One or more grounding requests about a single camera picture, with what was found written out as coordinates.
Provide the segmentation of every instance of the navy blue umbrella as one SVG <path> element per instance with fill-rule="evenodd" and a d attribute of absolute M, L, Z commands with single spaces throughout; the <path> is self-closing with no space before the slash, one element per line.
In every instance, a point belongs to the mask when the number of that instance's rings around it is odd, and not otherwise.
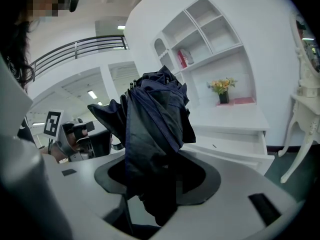
<path fill-rule="evenodd" d="M 166 66 L 145 73 L 107 106 L 89 105 L 93 115 L 125 146 L 127 187 L 163 225 L 176 205 L 175 155 L 196 142 L 186 105 L 187 85 Z"/>

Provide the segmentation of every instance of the red book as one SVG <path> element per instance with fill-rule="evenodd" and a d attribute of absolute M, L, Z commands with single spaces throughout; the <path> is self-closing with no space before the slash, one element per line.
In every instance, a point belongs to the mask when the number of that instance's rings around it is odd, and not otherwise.
<path fill-rule="evenodd" d="M 186 61 L 185 61 L 185 58 L 184 58 L 181 50 L 178 51 L 178 59 L 179 59 L 179 61 L 180 61 L 180 63 L 181 63 L 182 68 L 183 68 L 183 69 L 186 68 L 186 67 L 187 67 L 187 63 L 186 63 Z"/>

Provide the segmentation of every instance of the mirror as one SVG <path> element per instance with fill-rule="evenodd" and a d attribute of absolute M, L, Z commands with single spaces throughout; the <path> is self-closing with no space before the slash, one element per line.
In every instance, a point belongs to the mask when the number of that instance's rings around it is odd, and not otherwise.
<path fill-rule="evenodd" d="M 291 19 L 292 33 L 295 43 L 300 49 L 305 66 L 320 78 L 320 49 L 314 34 L 311 32 L 307 22 L 299 13 L 293 13 Z"/>

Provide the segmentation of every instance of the dark hair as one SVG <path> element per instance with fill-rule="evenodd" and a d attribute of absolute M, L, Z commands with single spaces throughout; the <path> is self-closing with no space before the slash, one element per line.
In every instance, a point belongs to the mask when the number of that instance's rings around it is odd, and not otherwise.
<path fill-rule="evenodd" d="M 10 62 L 18 72 L 19 77 L 16 76 L 16 79 L 21 87 L 27 90 L 27 83 L 33 79 L 35 73 L 27 59 L 30 22 L 25 21 L 19 25 L 15 23 L 20 15 L 26 15 L 28 0 L 8 1 L 0 0 L 0 6 L 4 8 L 1 16 L 4 36 L 1 37 L 0 52 L 3 59 Z"/>
<path fill-rule="evenodd" d="M 295 21 L 296 22 L 296 26 L 298 28 L 298 30 L 306 30 L 306 26 L 301 24 L 299 21 Z"/>

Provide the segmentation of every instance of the white machine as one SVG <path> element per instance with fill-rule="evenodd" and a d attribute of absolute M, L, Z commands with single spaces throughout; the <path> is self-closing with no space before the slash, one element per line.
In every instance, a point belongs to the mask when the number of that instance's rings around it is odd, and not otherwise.
<path fill-rule="evenodd" d="M 13 103 L 0 95 L 4 108 L 0 114 L 0 183 L 12 197 L 7 208 L 14 207 L 13 201 L 21 204 L 48 239 L 139 237 L 128 212 L 130 196 L 121 182 L 125 151 L 64 164 L 41 155 L 33 143 L 15 137 L 31 102 L 2 58 L 0 65 L 1 94 L 9 90 L 20 101 Z M 193 163 L 198 168 L 188 172 L 196 183 L 187 192 L 177 193 L 177 211 L 151 240 L 273 239 L 302 206 L 247 166 L 200 152 L 181 150 L 179 155 L 186 161 L 181 167 Z M 99 172 L 103 177 L 98 179 Z M 218 178 L 219 184 L 208 180 Z"/>

